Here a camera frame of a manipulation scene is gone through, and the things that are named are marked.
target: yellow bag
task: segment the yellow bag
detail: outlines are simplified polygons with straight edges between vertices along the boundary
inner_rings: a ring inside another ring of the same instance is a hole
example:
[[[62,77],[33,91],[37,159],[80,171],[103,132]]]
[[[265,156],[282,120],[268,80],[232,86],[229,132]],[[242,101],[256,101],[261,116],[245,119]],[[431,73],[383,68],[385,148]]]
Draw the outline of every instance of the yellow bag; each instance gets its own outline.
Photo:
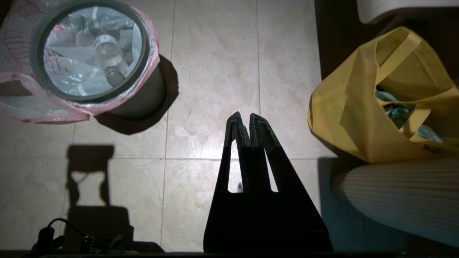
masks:
[[[415,106],[400,130],[383,108],[391,102],[375,98],[377,85],[400,100],[394,103]],[[308,124],[317,136],[370,163],[456,156],[459,91],[427,42],[400,27],[358,47],[315,89]],[[443,143],[420,137],[422,124]]]

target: tile floor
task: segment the tile floor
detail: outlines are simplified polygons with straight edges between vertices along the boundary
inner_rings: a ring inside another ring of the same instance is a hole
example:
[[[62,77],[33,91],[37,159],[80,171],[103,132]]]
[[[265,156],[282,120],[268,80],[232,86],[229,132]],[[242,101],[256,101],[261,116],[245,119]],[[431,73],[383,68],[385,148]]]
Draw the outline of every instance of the tile floor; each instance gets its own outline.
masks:
[[[30,249],[42,227],[67,217],[67,148],[105,144],[115,148],[106,175],[110,204],[128,209],[134,240],[202,251],[225,122],[236,111],[245,124],[251,113],[270,122],[320,210],[318,159],[335,155],[307,125],[321,81],[314,1],[127,2],[154,22],[160,53],[178,74],[177,99],[157,124],[131,136],[95,119],[43,125],[0,118],[0,250]],[[105,205],[98,193],[104,176],[72,173],[77,205]],[[232,177],[234,189],[239,181]],[[358,249],[363,217],[355,223],[350,241]]]

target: white plastic bag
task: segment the white plastic bag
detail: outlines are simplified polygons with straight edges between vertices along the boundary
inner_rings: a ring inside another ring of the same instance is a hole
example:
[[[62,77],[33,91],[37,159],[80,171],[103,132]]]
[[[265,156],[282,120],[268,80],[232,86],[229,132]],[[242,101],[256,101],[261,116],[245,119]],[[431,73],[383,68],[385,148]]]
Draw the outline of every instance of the white plastic bag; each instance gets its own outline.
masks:
[[[122,105],[134,96],[159,63],[159,39],[151,20],[139,10],[130,8],[146,28],[150,52],[141,76],[128,90],[101,103],[67,101],[45,90],[35,79],[29,60],[30,40],[35,26],[53,8],[64,0],[16,0],[0,29],[0,114],[24,122],[82,121]],[[119,21],[108,21],[116,24]],[[53,31],[55,38],[74,37],[68,30]],[[56,60],[52,64],[60,73],[67,70]]]

